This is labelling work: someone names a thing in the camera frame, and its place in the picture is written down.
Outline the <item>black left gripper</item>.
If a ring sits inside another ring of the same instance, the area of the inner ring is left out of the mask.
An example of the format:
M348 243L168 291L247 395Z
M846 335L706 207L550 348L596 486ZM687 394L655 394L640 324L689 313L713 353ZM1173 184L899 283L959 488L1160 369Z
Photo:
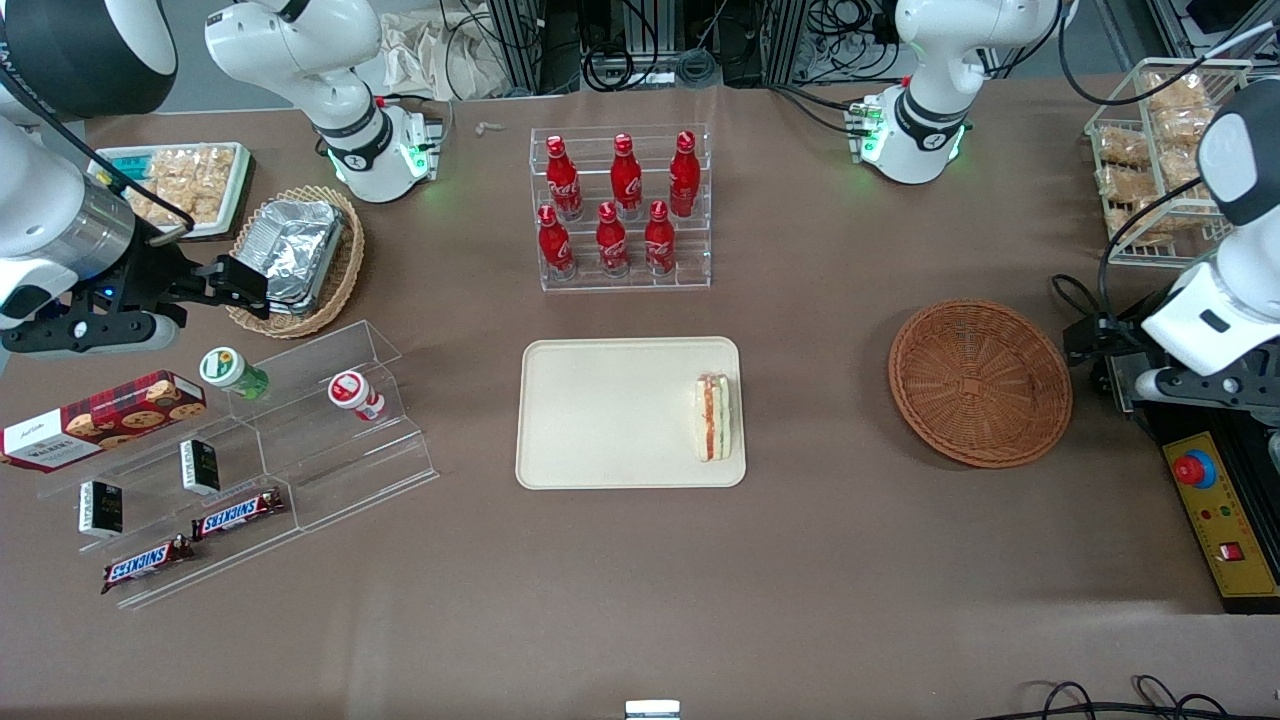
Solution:
M1277 351L1277 337L1245 347L1245 340L1234 336L1196 334L1176 337L1165 348L1189 372L1210 377L1243 370L1266 375L1271 356ZM1144 332L1125 332L1110 316L1083 316L1064 329L1064 356L1068 366L1121 354L1133 372L1166 368L1166 352Z

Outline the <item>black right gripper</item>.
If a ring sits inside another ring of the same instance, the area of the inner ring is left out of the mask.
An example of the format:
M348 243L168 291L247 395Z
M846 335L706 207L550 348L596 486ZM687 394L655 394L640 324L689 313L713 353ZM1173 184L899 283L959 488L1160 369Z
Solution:
M242 307L259 319L270 316L268 278L239 259L218 256L212 265L186 265L179 246L156 247L147 240L134 238L120 260L76 286L76 318L145 310L184 319L186 309L179 304L214 304L216 300Z

